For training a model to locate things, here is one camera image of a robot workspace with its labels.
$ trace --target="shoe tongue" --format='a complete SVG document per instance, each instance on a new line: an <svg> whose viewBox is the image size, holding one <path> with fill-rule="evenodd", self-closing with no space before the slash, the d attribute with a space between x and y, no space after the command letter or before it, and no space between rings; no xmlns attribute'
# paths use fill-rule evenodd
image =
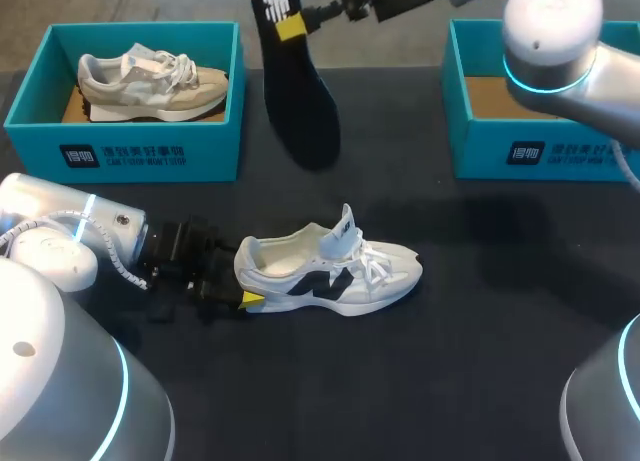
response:
<svg viewBox="0 0 640 461"><path fill-rule="evenodd" d="M358 242L358 230L348 204L342 208L342 219L320 240L320 254L326 259L342 259Z"/></svg>
<svg viewBox="0 0 640 461"><path fill-rule="evenodd" d="M134 44L133 47L122 56L120 74L124 78L136 67L148 73L161 73L162 64L155 61L155 56L155 51L145 48L141 44Z"/></svg>

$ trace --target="shoe sole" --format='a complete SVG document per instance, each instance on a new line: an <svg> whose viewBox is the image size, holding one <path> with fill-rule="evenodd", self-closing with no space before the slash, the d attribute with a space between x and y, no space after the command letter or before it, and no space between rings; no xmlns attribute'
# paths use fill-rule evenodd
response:
<svg viewBox="0 0 640 461"><path fill-rule="evenodd" d="M288 296L283 295L269 295L265 297L264 302L259 306L251 306L247 308L247 312L251 314L272 314L272 313L285 313L288 311L294 311L300 308L307 308L310 306L327 308L342 316L353 317L363 316L375 311L379 311L387 306L391 306L393 303L400 301L407 296L418 284L419 280L406 291L392 296L391 298L378 301L376 303L369 304L343 304L335 301L314 298L312 296Z"/></svg>
<svg viewBox="0 0 640 461"><path fill-rule="evenodd" d="M165 121L176 123L181 121L196 121L218 112L224 106L227 95L194 109L183 111L167 111L146 106L110 106L91 104L84 98L84 111L92 123L120 123L124 121Z"/></svg>

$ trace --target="beige sneaker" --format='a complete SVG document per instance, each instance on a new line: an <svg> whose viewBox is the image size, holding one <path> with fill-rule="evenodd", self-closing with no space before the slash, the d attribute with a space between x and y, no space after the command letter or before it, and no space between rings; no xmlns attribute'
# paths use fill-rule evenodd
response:
<svg viewBox="0 0 640 461"><path fill-rule="evenodd" d="M80 58L78 86L94 122L156 118L189 121L224 102L229 81L224 71L196 66L185 54L174 56L135 44L114 59Z"/></svg>

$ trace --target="gray floor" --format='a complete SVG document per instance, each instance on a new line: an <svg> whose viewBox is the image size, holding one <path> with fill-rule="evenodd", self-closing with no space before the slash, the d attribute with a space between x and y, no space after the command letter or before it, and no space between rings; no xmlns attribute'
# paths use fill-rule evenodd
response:
<svg viewBox="0 0 640 461"><path fill-rule="evenodd" d="M331 0L303 0L320 4ZM478 0L453 9L439 0L378 25L334 20L312 38L320 67L415 66L440 63L451 17L499 17L505 0ZM605 0L608 19L640 19L640 0ZM237 20L247 64L259 67L260 49L249 0L0 0L0 72L28 66L52 23L132 20Z"/></svg>

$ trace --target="box logo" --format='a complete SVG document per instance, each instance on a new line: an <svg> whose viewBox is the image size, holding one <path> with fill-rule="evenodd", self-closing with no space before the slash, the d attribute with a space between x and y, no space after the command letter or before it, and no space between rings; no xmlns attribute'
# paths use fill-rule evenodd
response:
<svg viewBox="0 0 640 461"><path fill-rule="evenodd" d="M100 163L93 148L88 144L66 144L60 152L70 168L99 168Z"/></svg>
<svg viewBox="0 0 640 461"><path fill-rule="evenodd" d="M511 145L507 164L535 166L542 159L543 151L542 141L516 141Z"/></svg>

